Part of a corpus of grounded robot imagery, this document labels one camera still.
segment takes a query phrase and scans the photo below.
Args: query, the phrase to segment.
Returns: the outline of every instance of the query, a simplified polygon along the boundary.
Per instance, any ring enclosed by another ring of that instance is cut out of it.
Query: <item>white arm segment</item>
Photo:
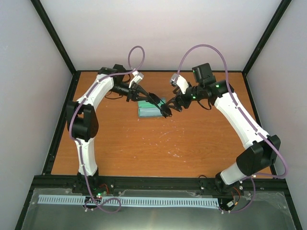
[[[138,71],[134,71],[133,73],[134,78],[130,81],[129,88],[131,88],[132,83],[139,83],[143,80],[144,75],[142,73],[139,73]]]
[[[263,136],[267,136],[268,133],[264,131],[256,121],[251,117],[251,115],[246,111],[243,107],[241,102],[239,101],[236,93],[233,93],[235,100],[237,101],[238,105],[235,106],[234,102],[232,101],[230,94],[225,93],[221,98],[217,98],[214,106],[221,111],[221,113],[227,118],[231,126],[235,129],[236,133],[239,135],[241,142],[243,144],[244,149],[253,145],[253,141],[260,142],[262,138],[257,135],[257,133],[261,133]],[[241,108],[242,111],[246,114],[252,124],[257,128],[256,131],[250,126],[250,124],[246,121],[243,115],[240,113],[238,108]],[[240,169],[238,168],[236,162],[231,165],[229,168],[225,169],[221,172],[221,178],[225,184],[233,184],[238,180],[243,179],[246,177]]]
[[[104,76],[106,76],[106,74],[97,75],[96,80],[93,82],[91,87],[77,101],[81,102],[83,100],[83,98],[86,96],[86,94],[89,92],[89,90],[92,88],[92,86],[95,85],[96,82],[99,82],[99,79],[101,79]],[[99,84],[96,86],[96,88],[92,91],[90,97],[86,99],[84,104],[91,104],[92,106],[94,106],[94,109],[96,111],[96,109],[97,109],[99,103],[102,101],[103,97],[106,95],[106,93],[109,90],[111,90],[113,88],[113,86],[114,86],[114,83],[113,83],[112,77],[102,80],[101,82],[99,82]]]
[[[261,133],[265,137],[268,135],[268,133],[264,131],[246,111],[235,92],[233,93],[233,96],[238,103],[237,106],[235,106],[235,104],[233,103],[229,93],[225,93],[221,98],[217,98],[214,103],[214,106],[226,117],[231,126],[235,129],[236,133],[239,135],[244,149],[247,149],[249,146],[253,145],[254,141],[262,141],[262,138],[257,135],[257,133]],[[257,133],[246,121],[238,108],[242,109],[242,111],[246,114],[249,120],[257,128]]]
[[[105,74],[99,74],[96,77],[95,82],[92,84],[92,86],[99,82],[99,79],[106,76]],[[87,92],[79,98],[77,101],[81,102],[84,97],[86,98],[86,94],[89,92],[89,90],[92,88],[92,86],[87,90]],[[113,78],[109,77],[104,79],[103,81],[99,82],[96,88],[92,91],[89,98],[86,99],[84,104],[91,104],[94,106],[94,109],[96,111],[99,103],[102,101],[103,97],[106,95],[106,93],[111,90],[114,86]],[[94,151],[94,138],[89,139],[88,142],[85,142],[82,139],[78,140],[81,142],[81,148],[82,148],[82,156],[83,156],[83,162],[86,169],[86,175],[87,176],[93,176],[95,172],[97,171],[97,164],[95,161],[95,151]],[[78,157],[79,157],[79,172],[84,175],[81,159],[80,159],[80,151],[79,151],[79,144],[76,142],[77,149],[78,149]]]

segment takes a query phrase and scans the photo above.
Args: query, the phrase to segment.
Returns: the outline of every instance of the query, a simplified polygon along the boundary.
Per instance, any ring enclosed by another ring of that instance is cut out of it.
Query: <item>black joint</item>
[[[279,149],[281,142],[278,136],[268,136],[267,140],[277,149]],[[261,142],[256,142],[247,148],[240,156],[236,158],[236,164],[244,175],[251,176],[260,170],[273,165],[276,158],[277,154],[263,140]]]
[[[68,130],[71,124],[72,116],[78,106],[78,102],[67,102],[66,115]],[[94,107],[91,104],[83,104],[72,124],[72,137],[80,138],[88,142],[90,138],[94,138],[96,136],[98,128],[98,120]]]
[[[235,182],[233,184],[225,184],[222,180],[221,173],[219,172],[215,175],[215,189],[218,193],[226,194],[231,191],[231,189],[239,184],[239,182]]]
[[[126,69],[122,66],[122,65],[119,65],[119,64],[115,64],[113,68],[107,68],[107,67],[102,67],[99,71],[98,71],[98,74],[106,74],[106,75],[109,75],[109,74],[112,74],[112,73],[125,73],[127,72]],[[125,75],[116,75],[113,77],[113,81],[114,81],[114,84],[119,84],[123,81]]]
[[[216,82],[209,63],[192,68],[195,81],[202,87]]]

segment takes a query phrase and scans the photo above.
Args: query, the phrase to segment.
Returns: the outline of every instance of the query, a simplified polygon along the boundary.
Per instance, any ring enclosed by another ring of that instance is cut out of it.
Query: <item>green object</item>
[[[139,117],[160,117],[161,112],[160,110],[153,104],[146,102],[146,101],[139,101]]]

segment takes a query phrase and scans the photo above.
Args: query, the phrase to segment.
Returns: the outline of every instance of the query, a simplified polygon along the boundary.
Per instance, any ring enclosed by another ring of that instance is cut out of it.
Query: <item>black wire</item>
[[[202,107],[202,108],[204,108],[205,110],[211,110],[212,109],[212,106],[210,105],[210,102],[209,102],[209,100],[208,100],[208,106],[209,106],[209,109],[208,108],[206,108],[205,106],[203,106],[202,104],[201,104],[201,102],[200,101],[197,101],[197,103]]]
[[[119,99],[119,98],[122,98],[122,97],[123,97],[123,95],[121,95],[121,96],[119,96],[119,97],[115,97],[115,98],[107,97],[107,96],[109,96],[111,93],[112,93],[112,91],[110,91],[110,93],[109,93],[108,95],[106,95],[105,98],[110,99],[110,100],[116,100],[116,99]]]
[[[129,76],[129,80],[123,81],[123,83],[128,83],[131,80],[131,75],[128,74],[128,76]]]

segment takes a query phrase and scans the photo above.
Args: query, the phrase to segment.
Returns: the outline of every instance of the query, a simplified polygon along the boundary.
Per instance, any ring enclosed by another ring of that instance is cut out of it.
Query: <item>black metal frame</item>
[[[71,188],[76,192],[82,192],[83,194],[87,194],[88,191],[83,189],[82,187],[78,186],[78,179],[77,176],[66,176],[66,175],[51,175],[51,170],[54,164],[54,160],[58,151],[59,143],[61,140],[61,136],[65,127],[66,122],[66,115],[65,115],[65,107],[66,102],[68,100],[72,100],[75,90],[78,85],[79,77],[82,71],[90,71],[90,70],[79,70],[76,71],[74,68],[67,52],[63,44],[61,43],[59,36],[57,35],[46,11],[43,8],[40,0],[31,0],[33,6],[35,7],[38,15],[42,19],[45,27],[47,28],[51,38],[53,39],[55,45],[57,46],[59,52],[61,53],[67,67],[73,74],[71,84],[64,101],[64,105],[60,114],[59,122],[56,127],[56,131],[54,137],[52,139],[51,147],[45,162],[45,166],[42,172],[42,175],[35,176],[33,182],[31,184],[28,196],[25,200],[24,207],[21,211],[19,220],[16,225],[16,230],[22,228],[22,224],[29,207],[29,202],[31,200],[33,190],[35,188]],[[252,98],[252,94],[248,85],[247,75],[250,71],[252,65],[255,63],[257,57],[259,56],[261,50],[263,49],[264,45],[268,41],[269,37],[271,36],[273,30],[275,29],[277,23],[281,19],[283,13],[287,9],[288,5],[290,4],[291,0],[282,0],[279,7],[277,8],[274,16],[272,17],[269,25],[267,26],[265,32],[263,33],[260,41],[258,42],[254,52],[252,53],[251,57],[249,58],[246,66],[244,67],[243,71],[234,71],[234,72],[241,72],[243,74],[243,79],[245,82],[245,86],[248,92],[249,99],[251,101],[251,105],[253,108],[253,112],[256,118],[256,121],[259,125],[260,119],[255,107],[255,103]],[[176,70],[155,70],[156,72],[176,72]],[[276,174],[276,170],[274,167],[271,167],[271,171],[273,174]],[[152,178],[152,177],[103,177],[100,176],[99,179],[105,181],[107,184],[112,184],[113,188],[111,188],[111,192],[116,195],[118,192],[124,191],[126,189],[134,189],[134,190],[185,190],[185,191],[193,191],[196,193],[200,193],[202,195],[210,195],[216,198],[230,198],[230,194],[221,195],[215,191],[209,191],[206,189],[201,189],[201,187],[206,187],[208,184],[214,183],[213,178]],[[298,215],[295,210],[295,206],[293,204],[290,192],[288,190],[288,186],[285,180],[280,179],[255,179],[256,184],[256,191],[279,191],[285,194],[292,218],[294,220],[296,229],[302,229],[300,224]],[[252,190],[252,183],[250,181],[243,182],[244,189],[246,191]]]

